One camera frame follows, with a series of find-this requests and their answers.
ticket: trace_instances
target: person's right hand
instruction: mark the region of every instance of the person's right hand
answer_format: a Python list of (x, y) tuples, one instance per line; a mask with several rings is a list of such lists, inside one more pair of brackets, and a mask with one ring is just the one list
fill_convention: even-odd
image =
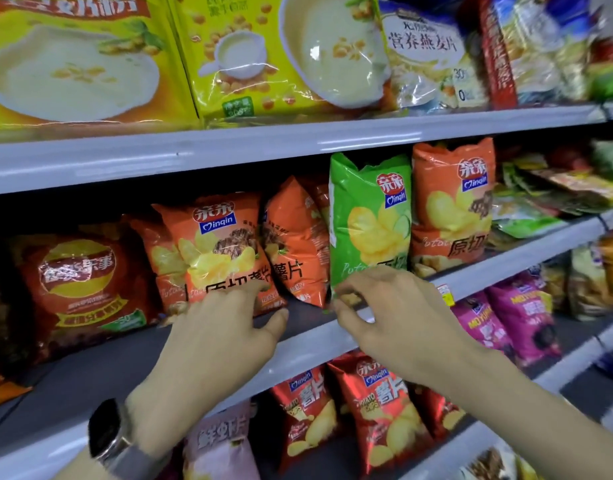
[(447, 395), (452, 378), (486, 353), (462, 329), (435, 286), (413, 273), (379, 265), (351, 274), (335, 292), (364, 297), (375, 323), (335, 299), (338, 322), (362, 351), (409, 382)]

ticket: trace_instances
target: hand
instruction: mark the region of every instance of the hand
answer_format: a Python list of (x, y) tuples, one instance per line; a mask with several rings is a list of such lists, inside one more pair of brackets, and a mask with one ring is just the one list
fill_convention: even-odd
[(435, 286), (412, 273), (379, 265), (351, 274), (335, 291), (364, 297), (375, 323), (335, 299), (338, 322), (367, 355), (409, 382), (448, 395), (464, 364), (486, 352), (462, 329)]
[(273, 357), (288, 310), (276, 312), (261, 329), (253, 327), (255, 299), (267, 287), (252, 280), (211, 291), (175, 320), (151, 374), (127, 399), (145, 453), (165, 455)]

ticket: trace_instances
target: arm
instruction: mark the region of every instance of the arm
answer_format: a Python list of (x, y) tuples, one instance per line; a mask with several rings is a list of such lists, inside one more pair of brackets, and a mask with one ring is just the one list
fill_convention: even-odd
[(433, 284), (378, 266), (336, 291), (360, 293), (373, 310), (369, 324), (340, 300), (333, 304), (364, 352), (449, 397), (547, 478), (613, 479), (613, 435), (469, 337)]
[[(269, 361), (284, 333), (287, 310), (261, 329), (253, 307), (266, 282), (211, 291), (175, 320), (149, 376), (126, 400), (137, 446), (163, 458), (207, 412)], [(54, 480), (115, 480), (85, 448)]]

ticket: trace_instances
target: green chip bag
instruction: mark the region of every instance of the green chip bag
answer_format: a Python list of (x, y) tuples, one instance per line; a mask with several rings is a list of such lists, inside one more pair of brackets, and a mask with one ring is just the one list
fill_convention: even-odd
[(331, 284), (378, 264), (406, 269), (411, 240), (411, 160), (399, 155), (358, 169), (331, 157)]

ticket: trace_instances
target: watch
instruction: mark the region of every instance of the watch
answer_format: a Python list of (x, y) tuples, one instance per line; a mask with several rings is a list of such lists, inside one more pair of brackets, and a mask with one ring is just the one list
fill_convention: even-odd
[(115, 399), (100, 404), (89, 419), (89, 452), (120, 480), (153, 480), (170, 457), (152, 458), (138, 448), (126, 406)]

